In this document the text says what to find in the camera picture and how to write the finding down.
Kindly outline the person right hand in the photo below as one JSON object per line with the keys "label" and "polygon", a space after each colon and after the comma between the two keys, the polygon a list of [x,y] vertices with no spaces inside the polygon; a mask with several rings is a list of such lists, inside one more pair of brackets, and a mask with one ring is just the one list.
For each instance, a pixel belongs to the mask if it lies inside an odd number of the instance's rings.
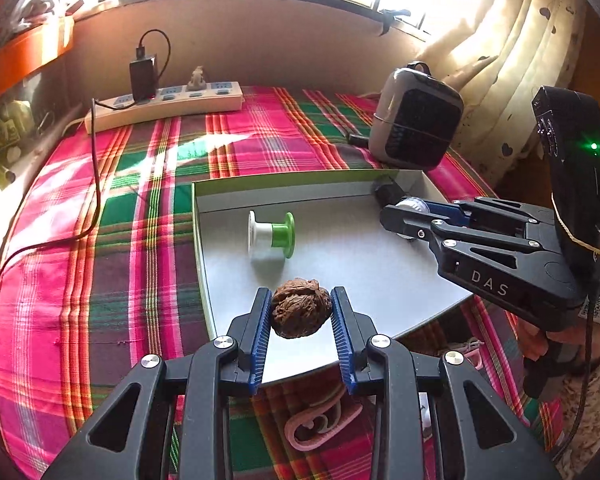
{"label": "person right hand", "polygon": [[[551,342],[577,350],[576,364],[585,364],[586,322],[576,324],[561,332],[543,332],[529,322],[518,318],[516,321],[518,347],[528,361],[537,361],[545,356]],[[591,365],[595,378],[600,377],[600,324],[594,323],[591,338]]]}

